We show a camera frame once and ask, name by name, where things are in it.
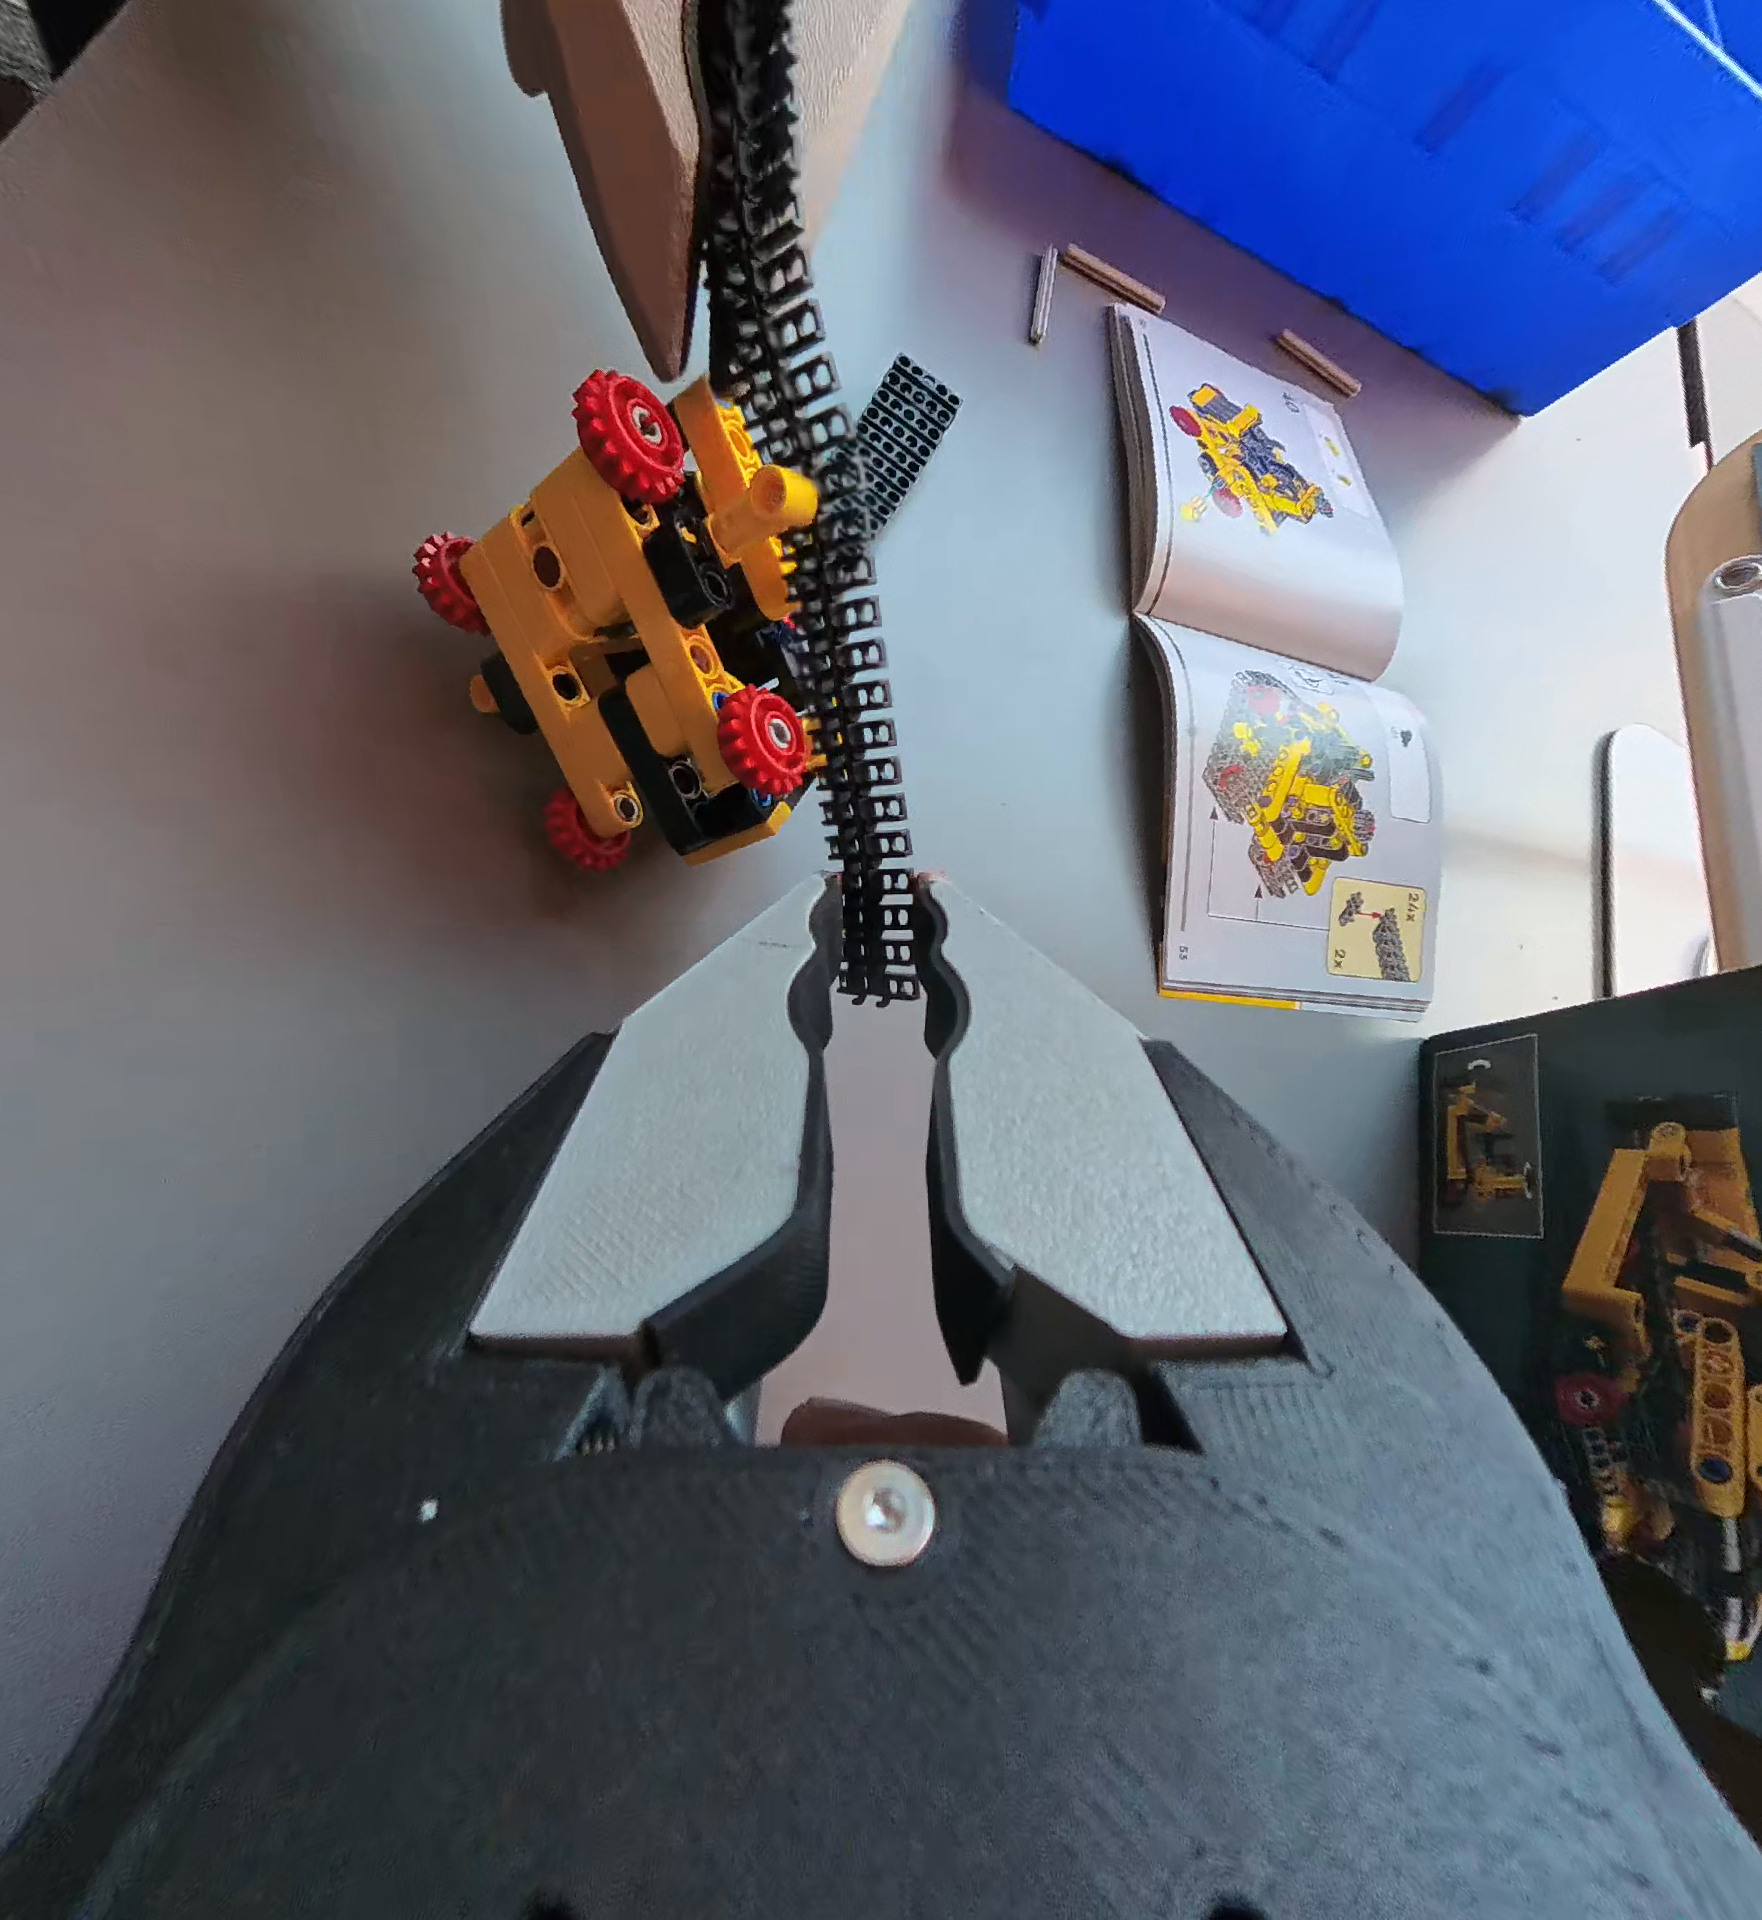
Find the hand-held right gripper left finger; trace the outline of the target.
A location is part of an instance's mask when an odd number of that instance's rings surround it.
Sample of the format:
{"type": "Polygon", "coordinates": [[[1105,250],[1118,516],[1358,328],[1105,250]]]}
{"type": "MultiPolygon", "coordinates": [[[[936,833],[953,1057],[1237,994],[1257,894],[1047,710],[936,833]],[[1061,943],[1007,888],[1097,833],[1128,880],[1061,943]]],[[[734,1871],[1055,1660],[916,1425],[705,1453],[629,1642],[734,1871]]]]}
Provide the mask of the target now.
{"type": "Polygon", "coordinates": [[[828,1294],[836,883],[811,877],[614,1037],[469,1336],[754,1395],[828,1294]]]}

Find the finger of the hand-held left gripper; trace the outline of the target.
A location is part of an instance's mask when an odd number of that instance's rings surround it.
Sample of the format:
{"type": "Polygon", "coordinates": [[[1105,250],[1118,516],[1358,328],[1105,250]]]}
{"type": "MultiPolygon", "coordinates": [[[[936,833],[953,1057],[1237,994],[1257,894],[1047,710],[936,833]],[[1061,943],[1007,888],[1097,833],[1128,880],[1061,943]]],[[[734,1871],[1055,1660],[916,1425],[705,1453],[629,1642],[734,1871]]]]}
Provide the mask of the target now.
{"type": "Polygon", "coordinates": [[[705,97],[693,0],[508,0],[508,62],[547,97],[617,297],[658,380],[693,350],[705,97]]]}
{"type": "Polygon", "coordinates": [[[790,3],[794,193],[806,253],[820,250],[845,166],[859,142],[904,15],[904,0],[790,3]]]}

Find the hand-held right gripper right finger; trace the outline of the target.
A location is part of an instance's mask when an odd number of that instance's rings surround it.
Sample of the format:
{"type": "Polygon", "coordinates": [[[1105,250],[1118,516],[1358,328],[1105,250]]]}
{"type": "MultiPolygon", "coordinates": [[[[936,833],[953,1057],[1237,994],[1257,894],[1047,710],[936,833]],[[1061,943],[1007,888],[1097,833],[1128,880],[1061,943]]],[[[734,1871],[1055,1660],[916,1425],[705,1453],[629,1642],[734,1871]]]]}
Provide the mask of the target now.
{"type": "Polygon", "coordinates": [[[964,1384],[1271,1357],[1260,1275],[1146,1037],[949,880],[916,880],[936,1313],[964,1384]]]}

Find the black lego track strip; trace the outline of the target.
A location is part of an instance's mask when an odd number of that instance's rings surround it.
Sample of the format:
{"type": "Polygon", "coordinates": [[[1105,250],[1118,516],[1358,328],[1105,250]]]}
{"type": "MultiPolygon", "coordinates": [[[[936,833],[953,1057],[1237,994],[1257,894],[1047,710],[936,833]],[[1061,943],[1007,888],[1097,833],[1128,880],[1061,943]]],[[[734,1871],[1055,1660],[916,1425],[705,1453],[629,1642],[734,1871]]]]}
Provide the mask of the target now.
{"type": "Polygon", "coordinates": [[[874,386],[854,439],[859,465],[859,514],[879,541],[964,412],[964,396],[912,355],[897,350],[874,386]]]}
{"type": "Polygon", "coordinates": [[[840,994],[916,1000],[912,838],[885,681],[866,457],[828,350],[801,193],[801,50],[779,0],[693,8],[711,380],[764,462],[820,492],[788,538],[801,690],[820,724],[820,814],[840,867],[840,994]]]}

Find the yellow lego bulldozer model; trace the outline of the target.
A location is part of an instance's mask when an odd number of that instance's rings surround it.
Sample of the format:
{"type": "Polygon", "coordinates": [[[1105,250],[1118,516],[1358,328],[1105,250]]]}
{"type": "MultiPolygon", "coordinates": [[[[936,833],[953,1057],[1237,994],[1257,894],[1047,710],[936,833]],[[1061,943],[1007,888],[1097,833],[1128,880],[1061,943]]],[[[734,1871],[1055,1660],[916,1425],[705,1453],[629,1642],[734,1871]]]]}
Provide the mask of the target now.
{"type": "Polygon", "coordinates": [[[567,866],[614,871],[640,833],[686,866],[767,845],[824,769],[794,629],[820,488],[705,380],[666,399],[591,373],[577,433],[481,538],[421,541],[417,593],[491,643],[473,710],[552,750],[567,866]]]}

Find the black lego set box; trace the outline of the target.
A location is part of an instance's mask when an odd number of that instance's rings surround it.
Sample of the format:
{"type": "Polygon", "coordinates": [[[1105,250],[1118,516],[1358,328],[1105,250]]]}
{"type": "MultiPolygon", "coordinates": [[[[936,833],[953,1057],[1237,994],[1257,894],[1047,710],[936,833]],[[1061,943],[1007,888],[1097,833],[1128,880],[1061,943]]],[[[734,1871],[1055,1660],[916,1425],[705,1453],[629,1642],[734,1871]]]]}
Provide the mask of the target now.
{"type": "Polygon", "coordinates": [[[1762,1742],[1762,967],[1423,1040],[1420,1275],[1762,1742]]]}

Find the lego instruction booklet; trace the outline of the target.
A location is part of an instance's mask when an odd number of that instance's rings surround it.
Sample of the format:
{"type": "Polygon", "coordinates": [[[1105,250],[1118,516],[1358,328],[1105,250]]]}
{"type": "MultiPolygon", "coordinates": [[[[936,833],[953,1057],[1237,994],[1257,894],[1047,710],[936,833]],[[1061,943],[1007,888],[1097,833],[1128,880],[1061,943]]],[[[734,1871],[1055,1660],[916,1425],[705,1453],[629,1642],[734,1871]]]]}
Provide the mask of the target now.
{"type": "Polygon", "coordinates": [[[1383,685],[1404,569],[1348,420],[1167,319],[1105,319],[1161,700],[1158,994],[1420,1020],[1444,786],[1383,685]]]}

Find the blue plastic bin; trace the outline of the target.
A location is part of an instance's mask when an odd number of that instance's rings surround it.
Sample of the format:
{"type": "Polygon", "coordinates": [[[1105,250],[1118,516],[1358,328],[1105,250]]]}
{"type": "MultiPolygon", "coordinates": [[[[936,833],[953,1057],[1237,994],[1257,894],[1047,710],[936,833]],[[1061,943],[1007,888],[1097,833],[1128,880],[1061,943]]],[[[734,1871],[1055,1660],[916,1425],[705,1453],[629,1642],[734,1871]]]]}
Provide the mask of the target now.
{"type": "Polygon", "coordinates": [[[1029,122],[1536,415],[1762,272],[1762,0],[983,3],[1029,122]]]}

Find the white stand base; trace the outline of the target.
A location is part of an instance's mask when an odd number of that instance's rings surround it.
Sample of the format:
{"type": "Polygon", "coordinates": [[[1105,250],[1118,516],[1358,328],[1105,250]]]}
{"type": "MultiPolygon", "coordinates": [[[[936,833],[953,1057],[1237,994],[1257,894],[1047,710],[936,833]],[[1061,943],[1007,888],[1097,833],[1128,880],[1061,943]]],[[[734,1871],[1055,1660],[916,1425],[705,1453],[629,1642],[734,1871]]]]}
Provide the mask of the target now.
{"type": "Polygon", "coordinates": [[[1604,994],[1717,972],[1690,750],[1623,724],[1599,755],[1604,994]]]}

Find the wooden sheet board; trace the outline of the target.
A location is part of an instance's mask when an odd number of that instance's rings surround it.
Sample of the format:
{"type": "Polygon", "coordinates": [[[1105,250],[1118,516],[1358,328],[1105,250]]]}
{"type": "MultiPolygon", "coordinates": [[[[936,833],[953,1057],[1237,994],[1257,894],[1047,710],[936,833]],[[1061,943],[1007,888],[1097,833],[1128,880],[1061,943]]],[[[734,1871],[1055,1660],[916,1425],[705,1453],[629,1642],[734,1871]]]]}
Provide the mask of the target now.
{"type": "Polygon", "coordinates": [[[1706,473],[1706,482],[1686,497],[1664,541],[1664,589],[1670,589],[1670,618],[1674,618],[1674,642],[1677,642],[1691,783],[1697,783],[1697,748],[1706,748],[1706,735],[1708,735],[1708,700],[1706,700],[1701,642],[1697,642],[1697,596],[1708,569],[1742,553],[1762,553],[1762,433],[1755,433],[1745,445],[1736,445],[1725,462],[1717,462],[1706,473]]]}

